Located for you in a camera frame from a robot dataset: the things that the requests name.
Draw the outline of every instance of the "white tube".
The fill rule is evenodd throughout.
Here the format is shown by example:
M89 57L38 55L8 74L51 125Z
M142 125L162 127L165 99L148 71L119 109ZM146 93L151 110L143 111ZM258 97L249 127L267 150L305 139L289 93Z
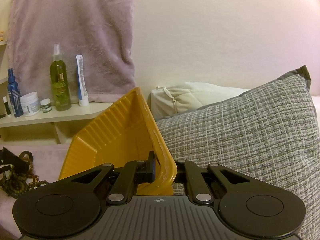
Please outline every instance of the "white tube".
M77 55L77 79L78 79L78 98L80 106L88 106L88 93L85 89L84 84L84 74L83 74L83 57L82 55Z

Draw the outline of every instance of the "gray patterned cushion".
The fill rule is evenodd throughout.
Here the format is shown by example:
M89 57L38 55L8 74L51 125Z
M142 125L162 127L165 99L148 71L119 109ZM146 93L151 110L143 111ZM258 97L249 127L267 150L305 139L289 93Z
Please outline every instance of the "gray patterned cushion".
M174 159L217 162L299 196L307 209L302 239L319 240L320 141L309 87L303 66L157 125Z

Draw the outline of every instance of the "ribbed black surface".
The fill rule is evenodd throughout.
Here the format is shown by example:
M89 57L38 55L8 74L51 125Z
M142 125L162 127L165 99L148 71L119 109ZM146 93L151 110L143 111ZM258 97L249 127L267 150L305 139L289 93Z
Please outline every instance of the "ribbed black surface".
M194 205L187 196L134 196L128 204L109 207L97 224L69 239L248 240L226 228L211 208Z

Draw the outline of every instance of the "circular pad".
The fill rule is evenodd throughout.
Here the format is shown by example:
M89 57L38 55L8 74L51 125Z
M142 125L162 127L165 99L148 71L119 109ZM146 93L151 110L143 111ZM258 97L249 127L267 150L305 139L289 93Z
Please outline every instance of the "circular pad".
M40 213L48 216L62 215L68 212L72 206L73 200L60 194L44 196L36 203L37 210Z
M13 205L13 218L23 234L65 238L86 229L98 217L100 201L93 192L46 187L26 192Z
M271 217L283 210L283 204L275 197L258 195L247 200L247 208L256 215Z

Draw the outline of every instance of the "silver screw head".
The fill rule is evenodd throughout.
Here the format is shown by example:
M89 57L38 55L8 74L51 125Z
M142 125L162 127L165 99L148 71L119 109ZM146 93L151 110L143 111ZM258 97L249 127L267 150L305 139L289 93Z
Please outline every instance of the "silver screw head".
M199 201L206 202L206 201L211 200L211 196L206 193L201 193L201 194L196 195L196 199Z
M108 198L111 201L121 201L123 200L124 196L122 194L114 193L111 194Z

